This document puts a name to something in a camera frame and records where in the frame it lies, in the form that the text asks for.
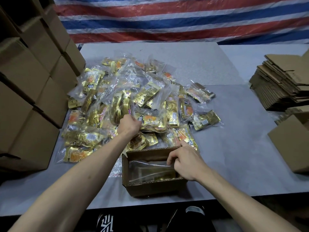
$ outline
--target tarp backdrop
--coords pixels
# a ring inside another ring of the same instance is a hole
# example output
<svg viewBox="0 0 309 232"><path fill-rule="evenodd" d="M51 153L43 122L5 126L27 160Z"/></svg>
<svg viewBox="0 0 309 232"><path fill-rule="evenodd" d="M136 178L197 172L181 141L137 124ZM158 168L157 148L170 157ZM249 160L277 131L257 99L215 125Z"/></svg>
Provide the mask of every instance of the tarp backdrop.
<svg viewBox="0 0 309 232"><path fill-rule="evenodd" d="M55 0L75 43L309 43L309 0Z"/></svg>

